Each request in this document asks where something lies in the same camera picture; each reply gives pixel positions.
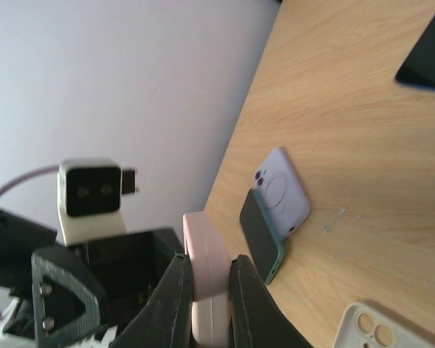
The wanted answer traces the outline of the green-edged black phone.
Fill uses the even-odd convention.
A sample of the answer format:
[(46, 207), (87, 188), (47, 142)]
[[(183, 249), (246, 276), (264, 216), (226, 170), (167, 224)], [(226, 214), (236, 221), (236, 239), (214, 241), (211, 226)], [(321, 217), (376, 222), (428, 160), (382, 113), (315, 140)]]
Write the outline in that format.
[(270, 284), (284, 257), (276, 227), (257, 189), (248, 190), (239, 215), (247, 246), (265, 285)]

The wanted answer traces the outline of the pink phone case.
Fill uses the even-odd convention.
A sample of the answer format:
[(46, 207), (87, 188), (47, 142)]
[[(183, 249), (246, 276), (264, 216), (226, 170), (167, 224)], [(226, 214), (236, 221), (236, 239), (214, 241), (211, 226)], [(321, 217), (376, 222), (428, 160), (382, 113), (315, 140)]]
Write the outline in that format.
[(228, 347), (231, 321), (231, 260), (204, 212), (183, 216), (183, 240), (193, 271), (191, 332), (198, 347)]

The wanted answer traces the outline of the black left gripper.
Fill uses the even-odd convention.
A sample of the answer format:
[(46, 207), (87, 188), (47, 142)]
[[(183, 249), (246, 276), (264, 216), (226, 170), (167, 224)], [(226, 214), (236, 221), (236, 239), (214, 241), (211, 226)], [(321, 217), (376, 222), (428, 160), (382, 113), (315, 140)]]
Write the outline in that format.
[(170, 261), (183, 251), (170, 228), (72, 246), (56, 237), (0, 210), (0, 287), (14, 298), (0, 320), (0, 341), (38, 347), (127, 341)]

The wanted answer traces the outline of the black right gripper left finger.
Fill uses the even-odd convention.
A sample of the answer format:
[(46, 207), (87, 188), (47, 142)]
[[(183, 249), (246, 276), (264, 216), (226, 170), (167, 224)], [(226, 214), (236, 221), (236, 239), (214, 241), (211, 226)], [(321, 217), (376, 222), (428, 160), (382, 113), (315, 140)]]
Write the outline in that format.
[(110, 344), (118, 348), (189, 347), (193, 272), (189, 256), (177, 254), (140, 313)]

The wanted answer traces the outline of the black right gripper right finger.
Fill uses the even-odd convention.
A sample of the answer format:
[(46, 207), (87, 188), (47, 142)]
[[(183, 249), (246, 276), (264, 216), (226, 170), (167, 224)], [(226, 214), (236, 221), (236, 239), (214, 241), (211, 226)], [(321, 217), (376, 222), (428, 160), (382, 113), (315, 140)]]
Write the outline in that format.
[(251, 259), (244, 254), (231, 263), (230, 295), (231, 347), (311, 346), (281, 312)]

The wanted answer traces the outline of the beige phone case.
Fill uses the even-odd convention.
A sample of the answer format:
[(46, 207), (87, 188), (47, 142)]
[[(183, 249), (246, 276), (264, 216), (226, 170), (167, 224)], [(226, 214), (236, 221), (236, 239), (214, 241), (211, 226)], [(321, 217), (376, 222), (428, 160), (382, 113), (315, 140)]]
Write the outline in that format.
[(435, 337), (364, 302), (353, 302), (343, 314), (333, 347), (435, 347)]

